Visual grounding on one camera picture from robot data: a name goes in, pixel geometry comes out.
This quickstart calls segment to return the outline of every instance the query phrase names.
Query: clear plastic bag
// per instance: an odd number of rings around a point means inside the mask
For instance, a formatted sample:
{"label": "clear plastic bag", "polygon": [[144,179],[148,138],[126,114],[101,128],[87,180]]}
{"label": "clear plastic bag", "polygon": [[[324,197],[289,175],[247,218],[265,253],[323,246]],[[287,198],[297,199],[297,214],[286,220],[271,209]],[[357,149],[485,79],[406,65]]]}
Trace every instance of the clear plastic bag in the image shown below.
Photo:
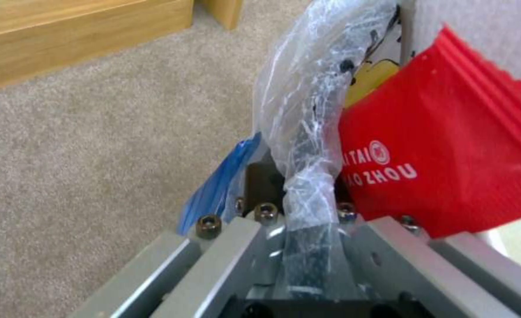
{"label": "clear plastic bag", "polygon": [[286,179],[283,265],[294,298],[357,297],[336,230],[337,126],[353,72],[395,15],[395,0],[315,0],[255,84],[253,130]]}

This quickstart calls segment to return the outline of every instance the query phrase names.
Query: beige carpet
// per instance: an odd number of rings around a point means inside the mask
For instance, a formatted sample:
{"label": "beige carpet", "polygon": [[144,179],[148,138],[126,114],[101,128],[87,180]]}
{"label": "beige carpet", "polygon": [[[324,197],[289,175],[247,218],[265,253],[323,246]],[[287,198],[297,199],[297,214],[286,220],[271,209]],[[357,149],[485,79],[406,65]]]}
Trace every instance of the beige carpet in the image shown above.
{"label": "beige carpet", "polygon": [[310,0],[194,26],[0,90],[0,317],[71,313],[247,137],[269,45]]}

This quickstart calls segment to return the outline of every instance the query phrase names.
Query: yellow object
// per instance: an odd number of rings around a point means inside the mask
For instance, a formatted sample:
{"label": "yellow object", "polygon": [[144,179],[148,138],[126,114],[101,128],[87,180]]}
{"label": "yellow object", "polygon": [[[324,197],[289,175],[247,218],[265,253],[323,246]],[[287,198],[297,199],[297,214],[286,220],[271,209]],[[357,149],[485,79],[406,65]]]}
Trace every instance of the yellow object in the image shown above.
{"label": "yellow object", "polygon": [[354,76],[354,83],[347,91],[345,99],[345,107],[350,107],[363,97],[372,93],[390,76],[396,74],[400,67],[392,60],[381,60],[377,63],[367,61],[362,64],[361,68]]}

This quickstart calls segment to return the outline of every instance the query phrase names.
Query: gray metal bar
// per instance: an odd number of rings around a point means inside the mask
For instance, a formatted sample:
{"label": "gray metal bar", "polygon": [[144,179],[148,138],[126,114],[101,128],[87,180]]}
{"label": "gray metal bar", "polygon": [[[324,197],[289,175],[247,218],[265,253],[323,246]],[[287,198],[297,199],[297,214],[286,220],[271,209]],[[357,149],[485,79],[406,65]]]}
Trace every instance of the gray metal bar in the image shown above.
{"label": "gray metal bar", "polygon": [[244,298],[266,264],[266,231],[239,217],[152,314],[153,318],[217,317],[232,296]]}
{"label": "gray metal bar", "polygon": [[446,260],[521,315],[521,266],[470,233],[430,242]]}
{"label": "gray metal bar", "polygon": [[402,292],[436,317],[517,317],[390,217],[368,222],[347,239],[353,276],[363,276],[384,299]]}
{"label": "gray metal bar", "polygon": [[95,292],[70,318],[145,317],[200,257],[198,244],[162,233]]}

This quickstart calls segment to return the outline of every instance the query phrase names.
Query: blue plastic bag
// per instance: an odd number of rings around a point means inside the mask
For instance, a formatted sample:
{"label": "blue plastic bag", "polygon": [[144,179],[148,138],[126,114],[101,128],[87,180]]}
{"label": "blue plastic bag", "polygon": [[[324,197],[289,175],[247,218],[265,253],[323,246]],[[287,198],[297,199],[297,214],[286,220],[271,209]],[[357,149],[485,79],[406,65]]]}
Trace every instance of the blue plastic bag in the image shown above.
{"label": "blue plastic bag", "polygon": [[192,225],[204,215],[222,216],[231,182],[243,171],[257,150],[261,141],[260,136],[261,134],[257,133],[252,138],[238,143],[216,171],[184,204],[176,229],[178,234],[185,235]]}

